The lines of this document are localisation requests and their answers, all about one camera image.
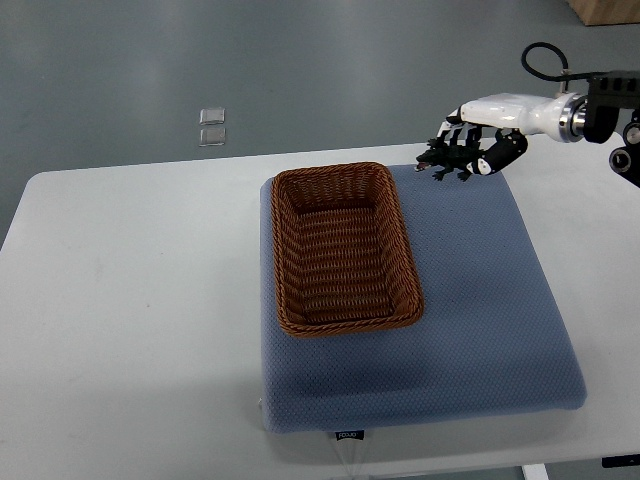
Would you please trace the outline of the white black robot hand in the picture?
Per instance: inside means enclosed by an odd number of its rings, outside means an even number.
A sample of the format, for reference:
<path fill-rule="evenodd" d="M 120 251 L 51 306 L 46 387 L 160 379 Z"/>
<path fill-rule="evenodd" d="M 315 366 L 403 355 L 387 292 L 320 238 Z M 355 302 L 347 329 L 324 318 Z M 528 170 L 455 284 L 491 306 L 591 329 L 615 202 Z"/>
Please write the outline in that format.
<path fill-rule="evenodd" d="M 554 98 L 496 94 L 462 104 L 441 124 L 429 146 L 462 172 L 489 176 L 522 156 L 528 137 L 546 135 L 562 143 L 582 139 L 587 99 L 569 92 Z"/>

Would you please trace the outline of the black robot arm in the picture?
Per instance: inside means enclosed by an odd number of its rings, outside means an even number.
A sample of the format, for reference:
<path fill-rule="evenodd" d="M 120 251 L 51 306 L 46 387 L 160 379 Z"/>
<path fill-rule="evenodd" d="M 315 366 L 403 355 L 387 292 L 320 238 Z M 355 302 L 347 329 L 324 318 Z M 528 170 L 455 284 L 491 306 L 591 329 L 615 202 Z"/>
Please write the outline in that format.
<path fill-rule="evenodd" d="M 560 60 L 558 75 L 545 74 L 528 62 L 528 54 L 534 49 L 546 49 Z M 622 110 L 629 110 L 631 117 L 624 126 L 623 144 L 609 155 L 609 166 L 614 173 L 634 186 L 639 185 L 639 73 L 637 71 L 592 71 L 573 73 L 562 50 L 548 42 L 534 42 L 522 52 L 521 65 L 534 77 L 557 83 L 559 94 L 569 92 L 570 83 L 584 80 L 588 91 L 584 95 L 571 94 L 561 108 L 558 131 L 563 140 L 585 140 L 603 144 L 614 133 Z"/>

